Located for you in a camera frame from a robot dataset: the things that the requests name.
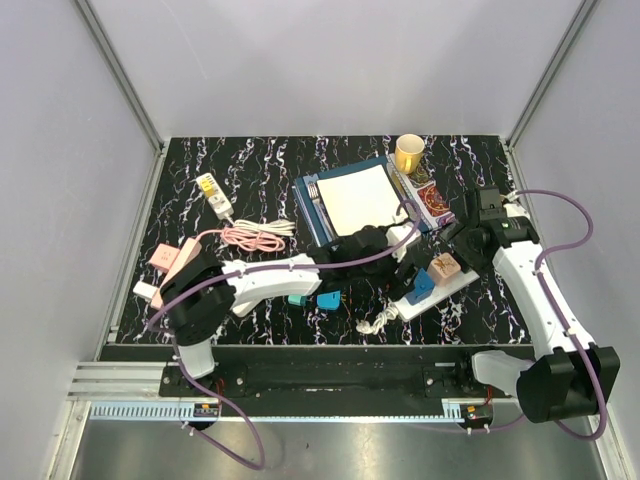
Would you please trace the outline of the pink deer cube adapter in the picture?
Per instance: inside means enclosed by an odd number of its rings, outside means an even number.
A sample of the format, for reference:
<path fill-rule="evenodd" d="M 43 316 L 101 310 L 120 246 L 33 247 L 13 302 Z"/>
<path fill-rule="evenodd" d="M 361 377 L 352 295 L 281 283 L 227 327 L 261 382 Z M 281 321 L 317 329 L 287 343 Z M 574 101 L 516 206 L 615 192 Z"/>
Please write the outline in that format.
<path fill-rule="evenodd" d="M 427 269 L 429 277 L 438 287 L 448 285 L 460 272 L 460 264 L 449 253 L 434 257 Z"/>

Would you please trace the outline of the dark blue cube adapter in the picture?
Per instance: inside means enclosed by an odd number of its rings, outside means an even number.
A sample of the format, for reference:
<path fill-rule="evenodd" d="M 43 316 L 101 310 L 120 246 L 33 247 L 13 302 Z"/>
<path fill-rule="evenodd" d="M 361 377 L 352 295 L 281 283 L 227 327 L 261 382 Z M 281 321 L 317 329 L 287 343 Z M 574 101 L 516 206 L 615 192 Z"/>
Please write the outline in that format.
<path fill-rule="evenodd" d="M 435 288 L 435 282 L 431 279 L 427 271 L 421 268 L 413 281 L 413 288 L 405 295 L 409 305 L 416 305 L 428 298 Z"/>

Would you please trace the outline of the light blue plug adapter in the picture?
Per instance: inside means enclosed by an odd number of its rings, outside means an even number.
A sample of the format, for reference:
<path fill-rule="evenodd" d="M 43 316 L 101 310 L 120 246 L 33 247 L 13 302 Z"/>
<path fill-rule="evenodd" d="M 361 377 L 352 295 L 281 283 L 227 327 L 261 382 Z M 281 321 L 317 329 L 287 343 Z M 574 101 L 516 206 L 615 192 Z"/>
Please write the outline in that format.
<path fill-rule="evenodd" d="M 335 311 L 341 305 L 341 292 L 333 291 L 320 294 L 316 297 L 316 304 L 319 309 Z"/>

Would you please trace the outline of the white multicolour power strip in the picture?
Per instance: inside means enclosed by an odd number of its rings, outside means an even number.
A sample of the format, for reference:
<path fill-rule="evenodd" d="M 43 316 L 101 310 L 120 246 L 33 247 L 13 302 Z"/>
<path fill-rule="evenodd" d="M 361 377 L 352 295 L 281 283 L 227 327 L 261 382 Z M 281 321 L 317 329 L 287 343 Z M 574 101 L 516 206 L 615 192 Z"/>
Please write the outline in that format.
<path fill-rule="evenodd" d="M 394 303 L 394 306 L 398 311 L 398 317 L 403 322 L 410 322 L 425 311 L 435 307 L 437 304 L 448 299 L 468 285 L 471 285 L 478 279 L 479 275 L 472 270 L 466 273 L 458 272 L 452 277 L 448 284 L 444 286 L 435 285 L 434 289 L 428 296 L 421 298 L 414 304 L 409 301 L 409 295 L 405 295 Z"/>

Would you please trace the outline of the teal small plug adapter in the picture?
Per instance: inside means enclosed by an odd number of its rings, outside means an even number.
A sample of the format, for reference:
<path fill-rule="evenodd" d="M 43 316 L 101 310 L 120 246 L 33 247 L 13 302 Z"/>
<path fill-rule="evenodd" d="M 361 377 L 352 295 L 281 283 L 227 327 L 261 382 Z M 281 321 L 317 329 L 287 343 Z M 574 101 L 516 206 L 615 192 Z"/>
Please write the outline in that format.
<path fill-rule="evenodd" d="M 287 301 L 290 305 L 304 307 L 308 302 L 308 297 L 304 295 L 289 295 Z"/>

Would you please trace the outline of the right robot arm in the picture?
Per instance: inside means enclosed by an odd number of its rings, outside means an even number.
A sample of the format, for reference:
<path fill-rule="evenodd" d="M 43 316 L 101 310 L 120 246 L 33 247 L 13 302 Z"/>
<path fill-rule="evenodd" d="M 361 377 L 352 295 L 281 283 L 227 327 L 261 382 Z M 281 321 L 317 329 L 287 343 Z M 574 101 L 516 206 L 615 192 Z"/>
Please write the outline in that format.
<path fill-rule="evenodd" d="M 464 214 L 441 237 L 463 266 L 478 274 L 494 270 L 506 283 L 535 360 L 502 350 L 475 353 L 454 371 L 455 387 L 472 397 L 490 385 L 517 399 L 533 423 L 590 415 L 605 420 L 619 356 L 612 347 L 598 346 L 573 314 L 547 266 L 553 251 L 542 246 L 518 196 L 503 198 L 495 186 L 467 191 Z"/>

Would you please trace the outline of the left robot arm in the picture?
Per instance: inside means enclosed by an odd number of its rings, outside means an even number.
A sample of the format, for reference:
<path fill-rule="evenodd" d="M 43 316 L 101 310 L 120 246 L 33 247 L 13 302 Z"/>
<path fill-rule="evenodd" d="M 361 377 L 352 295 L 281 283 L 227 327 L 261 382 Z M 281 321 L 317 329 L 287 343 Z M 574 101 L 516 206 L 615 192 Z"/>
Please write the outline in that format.
<path fill-rule="evenodd" d="M 196 396 L 215 386 L 211 338 L 234 308 L 289 295 L 313 296 L 345 289 L 365 280 L 385 287 L 397 300 L 417 273 L 407 248 L 420 239 L 411 222 L 366 226 L 293 257 L 247 263 L 220 261 L 198 252 L 160 288 L 160 315 L 168 316 L 184 369 L 181 384 Z"/>

